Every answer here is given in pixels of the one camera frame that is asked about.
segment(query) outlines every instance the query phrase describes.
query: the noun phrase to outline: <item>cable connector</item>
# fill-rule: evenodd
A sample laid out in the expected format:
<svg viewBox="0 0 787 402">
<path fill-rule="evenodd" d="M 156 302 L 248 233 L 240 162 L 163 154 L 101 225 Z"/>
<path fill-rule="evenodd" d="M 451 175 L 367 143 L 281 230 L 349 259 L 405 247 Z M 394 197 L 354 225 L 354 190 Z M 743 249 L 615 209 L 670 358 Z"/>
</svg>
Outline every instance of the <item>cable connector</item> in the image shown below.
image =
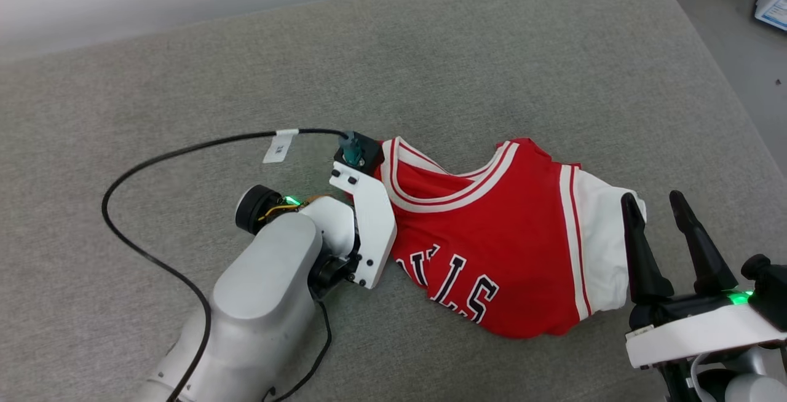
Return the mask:
<svg viewBox="0 0 787 402">
<path fill-rule="evenodd" d="M 356 138 L 354 131 L 347 132 L 347 138 L 339 137 L 339 147 L 342 149 L 342 155 L 347 165 L 351 167 L 363 165 L 363 152 L 358 145 L 358 138 Z"/>
</svg>

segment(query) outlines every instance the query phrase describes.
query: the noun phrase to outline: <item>white tag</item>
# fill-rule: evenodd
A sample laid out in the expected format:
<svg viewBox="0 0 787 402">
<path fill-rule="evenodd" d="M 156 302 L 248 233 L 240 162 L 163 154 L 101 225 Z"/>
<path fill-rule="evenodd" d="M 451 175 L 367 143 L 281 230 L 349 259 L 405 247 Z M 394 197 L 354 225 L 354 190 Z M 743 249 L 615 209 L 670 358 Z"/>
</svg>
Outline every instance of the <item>white tag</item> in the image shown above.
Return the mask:
<svg viewBox="0 0 787 402">
<path fill-rule="evenodd" d="M 276 136 L 271 139 L 271 146 L 265 153 L 265 158 L 262 159 L 262 164 L 280 163 L 284 161 L 287 156 L 287 150 L 290 149 L 290 144 L 293 141 L 293 136 L 298 134 L 297 128 L 288 128 L 288 130 L 276 130 Z"/>
</svg>

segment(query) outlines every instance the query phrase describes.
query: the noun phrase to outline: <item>red and white striped collar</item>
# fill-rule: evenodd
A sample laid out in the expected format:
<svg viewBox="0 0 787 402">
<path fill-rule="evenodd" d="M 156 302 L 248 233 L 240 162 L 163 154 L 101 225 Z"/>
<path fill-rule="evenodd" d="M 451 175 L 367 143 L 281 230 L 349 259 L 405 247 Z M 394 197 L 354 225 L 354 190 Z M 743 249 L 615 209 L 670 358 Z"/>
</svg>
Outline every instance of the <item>red and white striped collar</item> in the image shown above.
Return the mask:
<svg viewBox="0 0 787 402">
<path fill-rule="evenodd" d="M 406 211 L 414 213 L 430 213 L 439 211 L 450 211 L 461 208 L 483 197 L 492 187 L 500 181 L 500 178 L 511 166 L 519 144 L 506 141 L 495 152 L 489 163 L 478 170 L 461 175 L 452 175 L 437 164 L 433 159 L 419 152 L 416 148 L 407 144 L 405 140 L 397 137 L 382 144 L 385 155 L 385 162 L 382 164 L 380 173 L 382 182 L 388 190 L 388 196 L 396 206 Z M 399 164 L 408 164 L 420 169 L 429 170 L 442 175 L 467 178 L 472 181 L 464 189 L 447 197 L 436 198 L 417 198 L 406 192 L 399 185 L 397 172 Z"/>
</svg>

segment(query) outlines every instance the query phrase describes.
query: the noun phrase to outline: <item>white sleeve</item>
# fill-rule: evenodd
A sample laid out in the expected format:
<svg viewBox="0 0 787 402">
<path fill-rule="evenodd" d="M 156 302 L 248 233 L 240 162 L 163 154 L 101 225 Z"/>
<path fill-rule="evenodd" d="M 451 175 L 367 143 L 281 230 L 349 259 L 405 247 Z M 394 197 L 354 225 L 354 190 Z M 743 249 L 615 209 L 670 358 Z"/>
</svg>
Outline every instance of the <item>white sleeve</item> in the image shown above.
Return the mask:
<svg viewBox="0 0 787 402">
<path fill-rule="evenodd" d="M 610 186 L 577 169 L 574 200 L 582 243 L 582 273 L 590 312 L 620 309 L 629 285 L 621 197 L 631 192 L 647 222 L 646 206 L 637 192 Z"/>
</svg>

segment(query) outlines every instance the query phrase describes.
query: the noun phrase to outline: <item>cable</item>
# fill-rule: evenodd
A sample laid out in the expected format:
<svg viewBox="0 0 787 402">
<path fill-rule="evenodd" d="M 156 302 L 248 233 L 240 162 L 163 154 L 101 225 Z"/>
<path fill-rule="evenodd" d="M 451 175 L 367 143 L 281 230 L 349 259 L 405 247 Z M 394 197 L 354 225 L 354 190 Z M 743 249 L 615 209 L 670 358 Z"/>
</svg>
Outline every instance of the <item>cable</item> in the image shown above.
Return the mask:
<svg viewBox="0 0 787 402">
<path fill-rule="evenodd" d="M 347 134 L 339 131 L 339 130 L 332 130 L 332 128 L 299 128 L 298 134 L 334 134 L 340 136 L 341 138 L 347 139 Z M 164 262 L 161 262 L 155 256 L 147 251 L 143 250 L 140 246 L 136 245 L 136 243 L 132 242 L 123 232 L 120 231 L 113 223 L 112 218 L 109 217 L 109 198 L 112 197 L 113 192 L 121 186 L 124 181 L 132 177 L 135 173 L 139 172 L 140 170 L 146 169 L 154 164 L 160 163 L 162 161 L 166 161 L 167 159 L 172 159 L 177 156 L 186 155 L 188 153 L 196 152 L 197 150 L 203 150 L 204 148 L 215 147 L 216 145 L 222 144 L 229 144 L 231 142 L 237 141 L 245 141 L 247 139 L 257 139 L 257 138 L 270 138 L 270 136 L 276 136 L 275 131 L 267 131 L 267 132 L 259 132 L 259 133 L 245 133 L 245 134 L 238 134 L 234 136 L 227 136 L 227 138 L 220 138 L 214 139 L 213 141 L 206 141 L 202 144 L 195 144 L 189 147 L 180 148 L 179 150 L 174 150 L 172 152 L 165 153 L 163 155 L 156 156 L 155 158 L 148 159 L 147 161 L 137 164 L 131 169 L 127 170 L 127 172 L 120 175 L 118 179 L 115 180 L 109 186 L 109 189 L 106 190 L 104 193 L 104 198 L 101 201 L 101 215 L 104 217 L 104 223 L 106 223 L 107 227 L 109 227 L 110 231 L 115 234 L 118 239 L 120 239 L 123 243 L 128 245 L 132 250 L 136 251 L 136 253 L 140 254 L 143 258 L 149 260 L 153 264 L 157 265 L 163 270 L 166 270 L 175 278 L 180 279 L 181 282 L 186 284 L 194 294 L 197 295 L 199 298 L 200 303 L 202 304 L 202 309 L 205 311 L 205 331 L 202 334 L 202 342 L 200 342 L 199 348 L 197 349 L 197 353 L 194 355 L 194 359 L 191 361 L 191 364 L 188 368 L 186 368 L 186 372 L 181 377 L 180 382 L 178 385 L 175 386 L 175 389 L 172 390 L 172 394 L 169 394 L 169 398 L 167 402 L 175 402 L 177 397 L 180 395 L 180 391 L 183 391 L 183 387 L 186 386 L 191 374 L 194 373 L 194 369 L 197 368 L 200 359 L 202 359 L 202 354 L 205 352 L 205 347 L 208 345 L 208 338 L 210 337 L 210 325 L 211 325 L 211 317 L 210 317 L 210 304 L 208 303 L 208 299 L 205 298 L 205 294 L 194 284 L 191 280 L 186 278 L 183 274 L 179 271 L 175 270 L 174 268 L 166 265 Z"/>
<path fill-rule="evenodd" d="M 287 397 L 290 397 L 292 396 L 292 394 L 295 394 L 295 391 L 300 390 L 300 388 L 303 387 L 303 385 L 306 385 L 306 382 L 308 382 L 309 379 L 312 379 L 312 376 L 315 374 L 315 372 L 317 372 L 317 368 L 319 368 L 320 364 L 323 362 L 323 357 L 325 357 L 325 354 L 328 352 L 328 348 L 331 347 L 331 340 L 333 339 L 333 337 L 331 335 L 331 323 L 328 322 L 328 310 L 326 310 L 323 301 L 317 301 L 317 303 L 320 304 L 320 308 L 323 310 L 323 318 L 325 319 L 325 331 L 328 334 L 328 338 L 325 340 L 325 345 L 323 346 L 323 349 L 320 350 L 320 354 L 317 355 L 317 359 L 314 361 L 314 365 L 312 365 L 312 369 L 309 370 L 309 373 L 306 373 L 306 376 L 304 376 L 303 379 L 299 380 L 299 382 L 295 384 L 295 386 L 293 386 L 292 390 L 287 391 L 281 397 L 274 399 L 273 402 L 279 402 L 280 400 L 287 399 Z M 262 402 L 265 402 L 265 397 L 267 397 L 268 394 L 270 394 L 271 396 L 275 396 L 276 388 L 271 387 L 270 390 L 268 390 L 267 393 L 265 393 L 265 396 L 262 398 Z"/>
</svg>

